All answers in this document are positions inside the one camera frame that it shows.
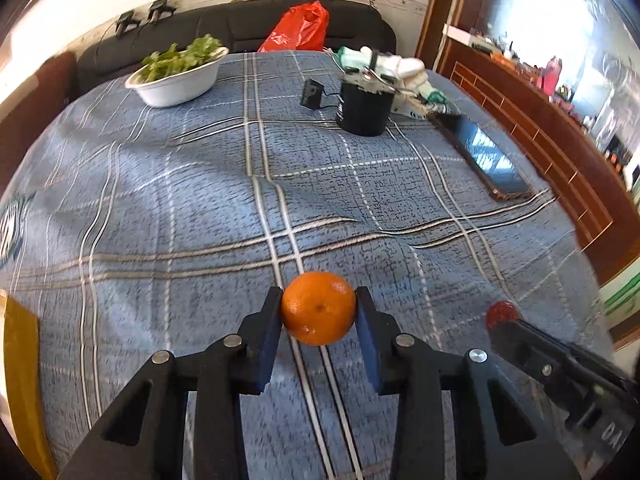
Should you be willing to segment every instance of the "black container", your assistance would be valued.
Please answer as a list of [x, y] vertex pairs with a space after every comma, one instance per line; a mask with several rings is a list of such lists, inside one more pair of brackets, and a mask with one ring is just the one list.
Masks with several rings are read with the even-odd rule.
[[335, 122], [350, 134], [378, 136], [385, 131], [394, 95], [393, 87], [375, 78], [345, 75]]

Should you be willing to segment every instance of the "black leather sofa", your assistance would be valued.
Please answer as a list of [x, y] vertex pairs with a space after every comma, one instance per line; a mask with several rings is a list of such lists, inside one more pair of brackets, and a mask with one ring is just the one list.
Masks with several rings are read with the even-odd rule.
[[[312, 0], [247, 0], [187, 10], [110, 37], [89, 47], [78, 59], [81, 94], [115, 77], [134, 72], [145, 56], [162, 52], [172, 43], [185, 48], [194, 38], [211, 34], [232, 53], [256, 52], [282, 15]], [[347, 0], [320, 0], [330, 19], [324, 46], [376, 48], [396, 52], [396, 35], [372, 6]]]

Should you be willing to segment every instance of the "red ball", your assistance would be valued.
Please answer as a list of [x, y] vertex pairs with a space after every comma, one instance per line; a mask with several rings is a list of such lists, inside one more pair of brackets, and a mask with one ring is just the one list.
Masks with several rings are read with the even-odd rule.
[[508, 321], [510, 319], [518, 320], [520, 317], [516, 311], [516, 308], [508, 301], [498, 301], [498, 303], [492, 304], [489, 310], [486, 311], [486, 323], [487, 329], [491, 330], [496, 325]]

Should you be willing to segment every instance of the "lettuce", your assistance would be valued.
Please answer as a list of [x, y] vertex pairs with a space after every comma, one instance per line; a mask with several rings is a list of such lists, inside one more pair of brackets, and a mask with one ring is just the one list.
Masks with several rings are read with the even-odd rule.
[[166, 52], [154, 52], [142, 60], [144, 67], [138, 81], [151, 83], [202, 66], [211, 60], [210, 54], [221, 46], [220, 40], [212, 38], [210, 34], [196, 38], [181, 52], [177, 51], [178, 45], [174, 43]]

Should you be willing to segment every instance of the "orange fruit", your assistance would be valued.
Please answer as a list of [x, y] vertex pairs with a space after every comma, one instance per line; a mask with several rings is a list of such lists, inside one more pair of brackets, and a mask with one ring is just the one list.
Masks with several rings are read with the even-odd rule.
[[353, 324], [356, 295], [340, 276], [305, 272], [285, 289], [280, 311], [284, 326], [298, 341], [328, 345], [344, 336]]

